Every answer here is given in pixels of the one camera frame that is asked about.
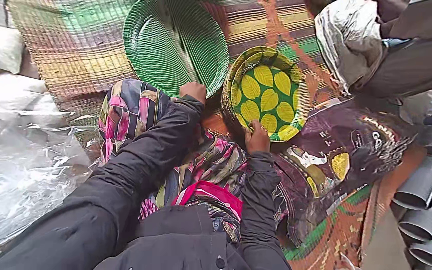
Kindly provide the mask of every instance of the black jacket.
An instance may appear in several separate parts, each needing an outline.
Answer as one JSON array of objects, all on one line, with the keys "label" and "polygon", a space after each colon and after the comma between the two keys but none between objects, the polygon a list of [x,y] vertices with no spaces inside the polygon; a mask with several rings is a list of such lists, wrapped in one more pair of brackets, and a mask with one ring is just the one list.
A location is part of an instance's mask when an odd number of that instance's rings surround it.
[{"label": "black jacket", "polygon": [[213,231],[202,205],[165,207],[131,228],[135,240],[125,233],[132,210],[183,160],[203,108],[190,96],[170,104],[157,125],[12,241],[0,269],[290,269],[276,238],[271,194],[280,178],[269,153],[249,156],[240,245]]}]

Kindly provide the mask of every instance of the woven basket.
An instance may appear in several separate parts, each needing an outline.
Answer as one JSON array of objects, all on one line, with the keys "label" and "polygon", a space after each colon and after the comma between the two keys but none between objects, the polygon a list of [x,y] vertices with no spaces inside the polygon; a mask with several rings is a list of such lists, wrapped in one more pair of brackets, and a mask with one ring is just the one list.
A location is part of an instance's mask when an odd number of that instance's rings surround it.
[{"label": "woven basket", "polygon": [[195,0],[140,0],[124,23],[124,47],[137,76],[170,97],[188,82],[213,96],[229,67],[228,45],[206,9]]},{"label": "woven basket", "polygon": [[227,74],[221,107],[236,133],[257,119],[271,142],[290,140],[301,131],[310,110],[302,71],[277,50],[258,46],[243,52]]}]

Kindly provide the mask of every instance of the button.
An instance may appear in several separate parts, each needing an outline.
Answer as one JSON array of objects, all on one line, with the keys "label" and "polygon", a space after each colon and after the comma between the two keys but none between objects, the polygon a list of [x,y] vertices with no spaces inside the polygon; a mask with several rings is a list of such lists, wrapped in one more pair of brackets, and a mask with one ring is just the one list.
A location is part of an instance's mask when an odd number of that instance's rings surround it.
[{"label": "button", "polygon": [[224,269],[226,267],[226,262],[221,258],[221,256],[218,256],[216,259],[216,266],[219,269]]}]

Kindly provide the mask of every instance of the jacket sleeve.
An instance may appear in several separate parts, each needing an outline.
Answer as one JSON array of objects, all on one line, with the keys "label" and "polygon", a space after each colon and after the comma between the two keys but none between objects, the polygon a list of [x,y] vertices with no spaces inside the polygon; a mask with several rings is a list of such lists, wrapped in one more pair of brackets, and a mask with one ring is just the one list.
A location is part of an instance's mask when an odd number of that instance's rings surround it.
[{"label": "jacket sleeve", "polygon": [[12,242],[0,269],[93,269],[114,255],[131,207],[183,159],[204,105],[184,96]]},{"label": "jacket sleeve", "polygon": [[241,248],[252,270],[290,270],[276,238],[272,194],[281,178],[270,153],[249,156],[249,177],[242,190]]}]

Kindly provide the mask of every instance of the colorful mat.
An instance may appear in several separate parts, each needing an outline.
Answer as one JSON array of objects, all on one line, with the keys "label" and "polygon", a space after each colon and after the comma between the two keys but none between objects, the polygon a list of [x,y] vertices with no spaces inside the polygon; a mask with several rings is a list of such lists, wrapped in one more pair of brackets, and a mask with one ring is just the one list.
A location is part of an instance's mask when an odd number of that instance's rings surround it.
[{"label": "colorful mat", "polygon": [[[123,45],[124,20],[134,2],[8,0],[14,24],[49,93],[61,111],[75,112],[68,118],[71,126],[95,126],[109,87],[124,78],[136,77]],[[317,46],[314,22],[304,0],[209,2],[202,5],[223,29],[230,62],[251,47],[270,46],[292,61],[301,62],[313,104],[338,95]],[[220,109],[205,115],[208,128],[227,133]],[[82,142],[96,137],[94,132]]]}]

